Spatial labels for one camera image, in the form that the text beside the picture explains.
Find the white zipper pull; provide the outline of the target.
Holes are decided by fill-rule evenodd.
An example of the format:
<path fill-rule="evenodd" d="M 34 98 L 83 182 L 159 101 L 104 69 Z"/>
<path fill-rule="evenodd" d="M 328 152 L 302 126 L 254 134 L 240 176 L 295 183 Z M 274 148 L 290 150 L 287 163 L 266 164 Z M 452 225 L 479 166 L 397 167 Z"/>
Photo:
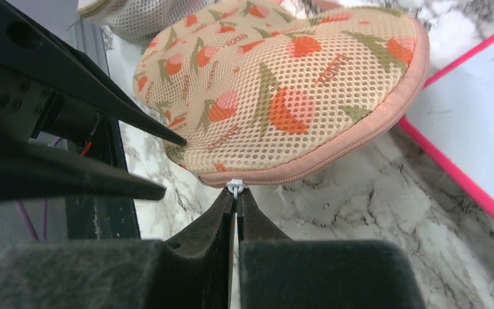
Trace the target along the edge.
<path fill-rule="evenodd" d="M 239 195 L 248 188 L 242 179 L 231 179 L 227 184 L 226 188 L 232 194 L 235 200 L 238 199 Z"/>

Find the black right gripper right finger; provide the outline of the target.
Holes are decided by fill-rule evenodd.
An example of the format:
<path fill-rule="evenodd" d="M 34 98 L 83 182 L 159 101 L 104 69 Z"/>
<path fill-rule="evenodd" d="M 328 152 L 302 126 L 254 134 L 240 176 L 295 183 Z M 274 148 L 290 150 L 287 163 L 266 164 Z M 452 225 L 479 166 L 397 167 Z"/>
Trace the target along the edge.
<path fill-rule="evenodd" d="M 382 240 L 294 241 L 235 192 L 243 308 L 424 308 L 405 253 Z"/>

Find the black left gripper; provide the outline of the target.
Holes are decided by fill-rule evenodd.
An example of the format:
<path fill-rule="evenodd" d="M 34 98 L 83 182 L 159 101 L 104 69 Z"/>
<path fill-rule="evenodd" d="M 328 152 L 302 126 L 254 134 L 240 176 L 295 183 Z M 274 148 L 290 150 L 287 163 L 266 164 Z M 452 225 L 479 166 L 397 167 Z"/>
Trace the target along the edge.
<path fill-rule="evenodd" d="M 173 144 L 187 143 L 145 114 L 85 53 L 0 1 L 0 141 L 26 143 L 46 133 L 84 144 L 102 123 L 98 111 Z M 0 201 L 87 195 L 97 177 L 120 182 L 120 196 L 165 195 L 164 187 L 91 158 L 0 143 Z"/>

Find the floral mesh laundry bag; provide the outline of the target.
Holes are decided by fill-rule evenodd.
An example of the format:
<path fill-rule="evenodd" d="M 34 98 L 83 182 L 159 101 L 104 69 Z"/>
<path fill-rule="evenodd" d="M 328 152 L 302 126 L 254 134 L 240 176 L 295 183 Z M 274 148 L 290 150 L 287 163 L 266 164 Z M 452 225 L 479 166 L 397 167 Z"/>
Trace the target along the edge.
<path fill-rule="evenodd" d="M 393 8 L 298 18 L 271 1 L 223 1 L 157 34 L 133 90 L 187 141 L 165 153 L 203 184 L 281 184 L 396 124 L 425 83 L 429 45 Z"/>

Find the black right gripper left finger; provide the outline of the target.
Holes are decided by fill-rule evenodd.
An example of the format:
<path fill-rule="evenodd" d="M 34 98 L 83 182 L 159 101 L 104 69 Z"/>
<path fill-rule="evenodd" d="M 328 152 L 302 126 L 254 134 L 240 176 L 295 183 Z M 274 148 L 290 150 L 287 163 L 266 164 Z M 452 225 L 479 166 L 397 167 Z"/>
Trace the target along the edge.
<path fill-rule="evenodd" d="M 0 256 L 0 308 L 229 308 L 234 207 L 222 190 L 167 241 L 14 245 Z"/>

